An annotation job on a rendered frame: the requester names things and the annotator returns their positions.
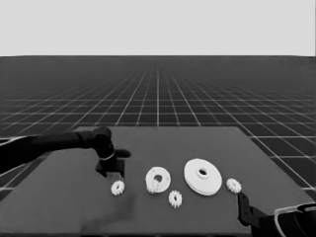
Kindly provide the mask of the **white round carrier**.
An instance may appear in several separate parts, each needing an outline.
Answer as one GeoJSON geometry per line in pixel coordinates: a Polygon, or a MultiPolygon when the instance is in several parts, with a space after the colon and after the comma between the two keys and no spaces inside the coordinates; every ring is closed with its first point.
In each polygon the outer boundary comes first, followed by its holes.
{"type": "Polygon", "coordinates": [[[157,180],[159,185],[159,190],[156,194],[163,193],[168,190],[171,184],[171,175],[163,167],[152,167],[145,176],[146,189],[147,184],[152,180],[157,180]]]}

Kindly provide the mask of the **large thick white disc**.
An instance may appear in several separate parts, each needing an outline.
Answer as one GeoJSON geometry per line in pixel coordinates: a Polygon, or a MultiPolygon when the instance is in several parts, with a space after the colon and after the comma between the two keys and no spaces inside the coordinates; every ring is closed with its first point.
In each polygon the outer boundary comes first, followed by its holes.
{"type": "Polygon", "coordinates": [[[215,195],[222,185],[219,170],[209,161],[200,158],[186,163],[184,178],[188,186],[202,196],[215,195]]]}

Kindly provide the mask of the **small white gear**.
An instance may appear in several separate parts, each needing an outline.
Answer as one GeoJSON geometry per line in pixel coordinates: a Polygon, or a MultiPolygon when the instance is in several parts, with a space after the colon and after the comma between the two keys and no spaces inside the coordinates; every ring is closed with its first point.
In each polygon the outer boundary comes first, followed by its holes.
{"type": "Polygon", "coordinates": [[[147,184],[147,191],[151,194],[156,194],[159,190],[160,183],[157,180],[152,180],[147,184]]]}
{"type": "Polygon", "coordinates": [[[226,187],[233,194],[238,194],[242,191],[241,184],[235,179],[228,179],[226,181],[226,187]]]}
{"type": "Polygon", "coordinates": [[[178,208],[182,205],[183,203],[183,196],[180,192],[178,191],[171,191],[169,193],[169,204],[173,207],[173,208],[178,208]]]}
{"type": "Polygon", "coordinates": [[[111,192],[114,196],[120,196],[124,192],[124,182],[115,181],[111,186],[111,192]]]}

